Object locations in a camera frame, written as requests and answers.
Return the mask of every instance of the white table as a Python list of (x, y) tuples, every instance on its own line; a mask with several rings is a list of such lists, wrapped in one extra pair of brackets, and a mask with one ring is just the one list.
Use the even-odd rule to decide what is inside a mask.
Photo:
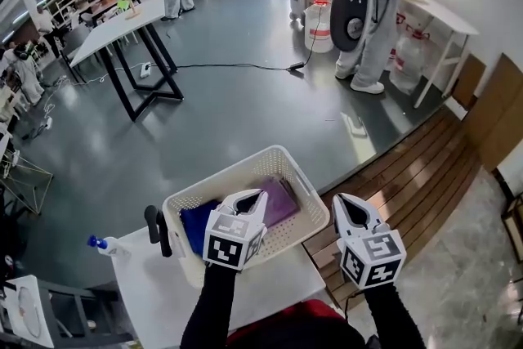
[[(114, 273), (132, 325), (145, 349), (177, 346), (198, 301), (173, 255), (162, 257), (146, 228), (122, 237), (130, 258), (113, 258)], [(325, 288), (302, 246), (236, 277), (230, 329), (251, 324)]]
[[(113, 82), (114, 88), (116, 89), (116, 92), (118, 93), (125, 110), (133, 122), (136, 121), (138, 116), (157, 97), (167, 97), (171, 99), (177, 99), (179, 101), (183, 100), (183, 95), (180, 89), (174, 80), (172, 80), (172, 74), (177, 72), (177, 67), (169, 55), (167, 48), (165, 48), (160, 37), (158, 36), (156, 29), (154, 29), (154, 26), (152, 25), (153, 22), (165, 16), (164, 0), (146, 0), (142, 4), (136, 6), (136, 9), (140, 12), (138, 16), (128, 19), (132, 14), (132, 10), (129, 9), (128, 11), (117, 15), (104, 24), (94, 28), (94, 30), (91, 31), (89, 36), (83, 42), (82, 46), (78, 49), (78, 52), (73, 58), (73, 61), (70, 63), (70, 66), (74, 67), (92, 54), (99, 51), (107, 69), (107, 73)], [(125, 61), (125, 57), (123, 56), (122, 50), (120, 49), (120, 46), (117, 42), (120, 38), (134, 31), (137, 31), (140, 35), (142, 41), (145, 44), (145, 47), (151, 54), (154, 63), (158, 66), (160, 72), (163, 75), (163, 77), (154, 86), (140, 85), (136, 83), (136, 80), (132, 77), (129, 65)], [(127, 75), (132, 88), (136, 91), (149, 93), (149, 95), (136, 109), (132, 107), (131, 102), (127, 98), (122, 84), (119, 81), (118, 75), (116, 74), (116, 70), (114, 69), (109, 53), (105, 49), (105, 47), (109, 46), (110, 44), (113, 45), (113, 48), (116, 51), (116, 55), (122, 64), (123, 70)], [(167, 62), (169, 69), (163, 63), (160, 54)], [(172, 92), (159, 92), (159, 89), (166, 82), (171, 88)]]
[[(423, 88), (421, 94), (419, 95), (418, 100), (414, 104), (414, 108), (418, 108), (423, 99), (425, 98), (425, 95), (427, 94), (429, 88), (431, 87), (432, 83), (436, 79), (436, 76), (441, 71), (441, 68), (444, 65), (453, 65), (456, 64), (456, 67), (454, 68), (454, 71), (452, 73), (452, 76), (450, 77), (449, 82), (447, 83), (447, 87), (443, 91), (443, 97), (447, 97), (450, 94), (450, 90), (452, 89), (452, 86), (456, 82), (456, 79), (459, 76), (459, 73), (461, 72), (463, 65), (465, 64), (465, 60), (467, 59), (467, 43), (468, 39), (471, 35), (478, 35), (479, 31), (474, 28), (472, 25), (470, 25), (468, 22), (466, 22), (463, 18), (456, 15), (443, 5), (440, 5), (435, 0), (421, 0), (421, 2), (416, 2), (415, 0), (405, 0), (410, 5), (415, 6), (417, 9), (426, 12), (428, 15), (431, 16), (431, 19), (429, 22), (425, 24), (425, 27), (427, 27), (430, 22), (434, 19), (440, 20), (442, 23), (447, 25), (450, 28), (450, 35), (447, 39), (447, 43), (445, 44), (445, 47), (443, 48), (443, 52), (441, 53), (440, 59), (438, 60), (436, 67), (434, 68), (434, 71), (431, 74), (431, 77), (428, 79), (427, 84)], [(461, 52), (459, 56), (457, 57), (447, 57), (449, 54), (450, 47), (452, 46), (452, 43), (455, 41), (456, 37), (460, 34), (465, 35), (465, 41), (463, 42), (463, 47), (461, 49)]]

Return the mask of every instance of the white laundry basket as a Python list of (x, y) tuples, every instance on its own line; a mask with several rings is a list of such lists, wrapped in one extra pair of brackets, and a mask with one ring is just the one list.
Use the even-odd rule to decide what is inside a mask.
[(227, 195), (252, 187), (254, 182), (270, 175), (281, 175), (289, 183), (300, 210), (269, 229), (259, 254), (249, 261), (246, 269), (300, 244), (327, 226), (328, 209), (288, 151), (279, 145), (262, 150), (168, 197), (163, 202), (163, 215), (175, 255), (178, 252), (181, 267), (187, 281), (193, 287), (203, 287), (205, 265), (202, 258), (193, 253), (190, 247), (179, 217), (180, 210), (196, 208), (211, 199), (224, 199)]

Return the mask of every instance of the white sneaker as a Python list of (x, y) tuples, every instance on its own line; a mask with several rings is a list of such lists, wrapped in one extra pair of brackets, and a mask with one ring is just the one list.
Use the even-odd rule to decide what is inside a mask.
[(336, 78), (348, 78), (349, 76), (356, 74), (358, 72), (358, 69), (360, 68), (360, 65), (355, 65), (354, 67), (351, 67), (350, 69), (343, 69), (336, 63), (336, 73), (334, 73), (334, 76)]
[(357, 84), (354, 84), (354, 80), (351, 82), (351, 89), (353, 91), (357, 92), (365, 92), (370, 93), (371, 95), (379, 95), (380, 93), (383, 93), (385, 90), (385, 86), (383, 86), (383, 83), (376, 82), (375, 84), (371, 84), (370, 86), (358, 86)]

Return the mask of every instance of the chair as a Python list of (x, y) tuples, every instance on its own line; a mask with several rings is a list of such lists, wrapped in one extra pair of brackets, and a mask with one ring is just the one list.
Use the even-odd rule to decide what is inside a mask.
[(74, 56), (76, 55), (78, 49), (82, 46), (83, 42), (87, 39), (90, 32), (91, 31), (89, 30), (89, 28), (87, 26), (79, 25), (75, 29), (69, 31), (64, 36), (65, 47), (62, 49), (62, 51), (60, 51), (60, 54), (61, 54), (62, 58), (64, 59), (64, 62), (67, 64), (69, 71), (73, 75), (74, 80), (76, 80), (76, 83), (78, 83), (78, 78), (76, 77), (77, 75), (83, 80), (84, 83), (86, 81), (79, 71), (79, 65), (77, 65), (78, 69), (75, 71), (71, 67), (71, 61), (73, 61)]

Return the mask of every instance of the purple cloth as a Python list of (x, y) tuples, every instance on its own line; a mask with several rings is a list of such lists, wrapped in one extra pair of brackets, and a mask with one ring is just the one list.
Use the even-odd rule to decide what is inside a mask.
[(296, 201), (289, 194), (288, 189), (284, 185), (285, 180), (279, 180), (276, 177), (268, 177), (258, 188), (264, 190), (269, 196), (267, 198), (267, 208), (263, 222), (267, 228), (278, 224), (285, 218), (292, 216), (299, 211)]

